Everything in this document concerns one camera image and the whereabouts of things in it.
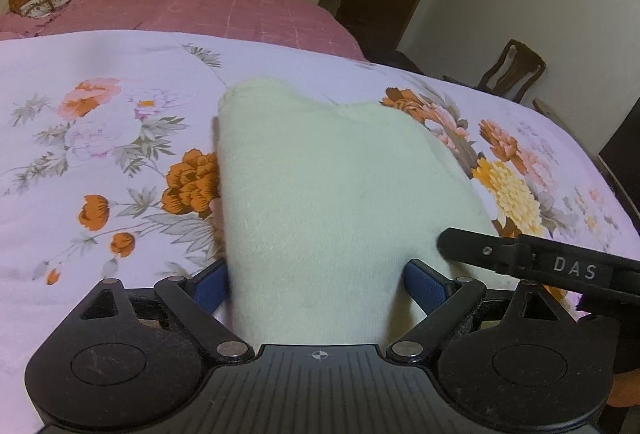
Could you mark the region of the person's hand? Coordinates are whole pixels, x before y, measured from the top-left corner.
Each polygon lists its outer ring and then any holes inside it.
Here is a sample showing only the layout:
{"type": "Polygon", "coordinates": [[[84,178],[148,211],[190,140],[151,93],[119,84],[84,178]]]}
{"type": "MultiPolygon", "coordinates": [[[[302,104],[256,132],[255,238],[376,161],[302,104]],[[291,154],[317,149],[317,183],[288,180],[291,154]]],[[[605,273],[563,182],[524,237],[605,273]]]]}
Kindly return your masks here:
{"type": "Polygon", "coordinates": [[[640,370],[619,373],[614,376],[608,406],[630,408],[640,405],[640,370]]]}

